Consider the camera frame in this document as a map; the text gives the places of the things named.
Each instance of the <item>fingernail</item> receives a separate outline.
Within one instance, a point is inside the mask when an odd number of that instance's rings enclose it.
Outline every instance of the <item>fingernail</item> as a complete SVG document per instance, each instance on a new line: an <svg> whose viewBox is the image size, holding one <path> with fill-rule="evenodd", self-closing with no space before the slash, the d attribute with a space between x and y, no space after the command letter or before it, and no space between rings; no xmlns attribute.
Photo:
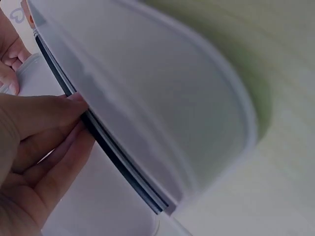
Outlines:
<svg viewBox="0 0 315 236"><path fill-rule="evenodd" d="M83 97L78 93L74 93L73 95L69 96L68 99L72 101L77 101L77 102L85 102Z"/></svg>
<svg viewBox="0 0 315 236"><path fill-rule="evenodd" d="M13 95L17 95L17 89L13 84L10 84L9 89Z"/></svg>

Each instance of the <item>plastic lid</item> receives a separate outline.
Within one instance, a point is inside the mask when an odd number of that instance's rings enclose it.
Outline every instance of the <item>plastic lid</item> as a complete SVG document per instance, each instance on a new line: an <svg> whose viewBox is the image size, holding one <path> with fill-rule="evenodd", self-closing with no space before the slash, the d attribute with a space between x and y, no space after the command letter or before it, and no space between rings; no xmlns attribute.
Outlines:
<svg viewBox="0 0 315 236"><path fill-rule="evenodd" d="M193 31L140 2L30 2L45 16L36 27L71 83L173 207L254 146L246 90Z"/></svg>

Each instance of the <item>finger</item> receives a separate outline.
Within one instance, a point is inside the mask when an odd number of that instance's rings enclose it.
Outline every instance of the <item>finger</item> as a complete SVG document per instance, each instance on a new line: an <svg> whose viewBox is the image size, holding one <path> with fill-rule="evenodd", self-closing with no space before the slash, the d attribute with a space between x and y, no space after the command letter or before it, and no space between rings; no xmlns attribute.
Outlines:
<svg viewBox="0 0 315 236"><path fill-rule="evenodd" d="M12 171L22 174L26 169L38 163L66 139L78 122L76 120L70 125L43 131L21 141Z"/></svg>
<svg viewBox="0 0 315 236"><path fill-rule="evenodd" d="M14 71L17 71L19 67L22 65L22 62L18 58L12 58L5 62L7 66L10 66Z"/></svg>
<svg viewBox="0 0 315 236"><path fill-rule="evenodd" d="M67 126L88 109L79 94L70 99L56 96L17 97L0 95L0 110L15 127L20 140L42 131Z"/></svg>
<svg viewBox="0 0 315 236"><path fill-rule="evenodd" d="M24 63L30 56L31 54L26 49L21 38L17 38L7 50L7 52L3 55L2 61L6 64L11 59L18 58L22 63Z"/></svg>
<svg viewBox="0 0 315 236"><path fill-rule="evenodd" d="M64 158L35 186L34 191L44 202L49 213L55 208L86 164L94 142L94 138L89 132L83 130Z"/></svg>
<svg viewBox="0 0 315 236"><path fill-rule="evenodd" d="M24 179L30 186L35 186L38 182L65 156L69 148L84 129L80 122L68 135L66 140L60 144L52 153L38 164L30 167L24 173Z"/></svg>
<svg viewBox="0 0 315 236"><path fill-rule="evenodd" d="M14 71L0 61L0 82L9 86L11 93L17 95L19 93L19 83Z"/></svg>

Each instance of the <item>white object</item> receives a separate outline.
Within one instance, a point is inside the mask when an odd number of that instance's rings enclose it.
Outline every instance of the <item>white object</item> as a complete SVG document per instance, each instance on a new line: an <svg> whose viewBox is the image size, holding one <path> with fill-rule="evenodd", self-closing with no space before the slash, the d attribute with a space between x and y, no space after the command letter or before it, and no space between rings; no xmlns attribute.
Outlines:
<svg viewBox="0 0 315 236"><path fill-rule="evenodd" d="M169 216L256 141L254 111L238 76L208 42L138 2L31 0L30 8L70 82L169 205L158 235L187 234ZM36 72L35 62L29 67ZM29 83L29 95L52 93ZM96 146L43 234L150 236L157 221Z"/></svg>

